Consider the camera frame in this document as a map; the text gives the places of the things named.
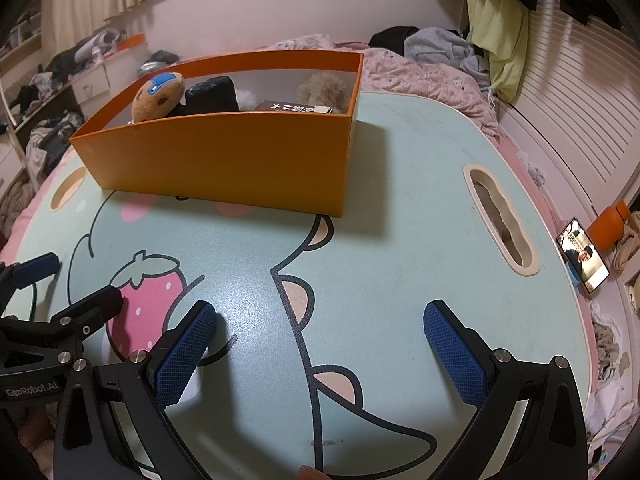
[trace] white shutter door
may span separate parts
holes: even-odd
[[[640,162],[640,51],[599,18],[585,27],[540,0],[530,14],[522,92],[512,104],[558,152],[596,211]]]

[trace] bolt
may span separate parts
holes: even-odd
[[[569,367],[569,361],[566,360],[565,357],[562,357],[561,355],[558,355],[554,358],[554,362],[556,363],[556,366],[558,368],[568,368]]]
[[[85,366],[86,366],[86,360],[85,359],[78,359],[78,361],[76,361],[74,363],[74,370],[76,372],[79,372],[80,370],[84,370]]]
[[[64,351],[58,354],[58,362],[60,364],[66,364],[69,361],[71,361],[71,352]]]
[[[495,358],[498,359],[498,361],[500,361],[501,363],[507,363],[508,361],[511,361],[511,354],[509,353],[508,350],[505,350],[504,348],[498,348],[495,352],[494,352]]]
[[[129,361],[132,363],[141,363],[146,359],[146,352],[144,350],[134,350],[129,355]]]

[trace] orange water bottle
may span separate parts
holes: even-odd
[[[606,207],[589,226],[587,234],[601,254],[604,254],[623,235],[626,219],[630,216],[631,211],[621,200],[615,206]]]

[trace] yellow-green garment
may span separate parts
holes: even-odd
[[[466,0],[469,35],[489,58],[491,88],[510,103],[516,97],[527,57],[529,9],[518,0]]]

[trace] phone screen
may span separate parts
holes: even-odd
[[[556,241],[576,275],[584,283],[584,288],[589,293],[593,292],[609,275],[609,269],[580,222],[575,218],[571,220]]]

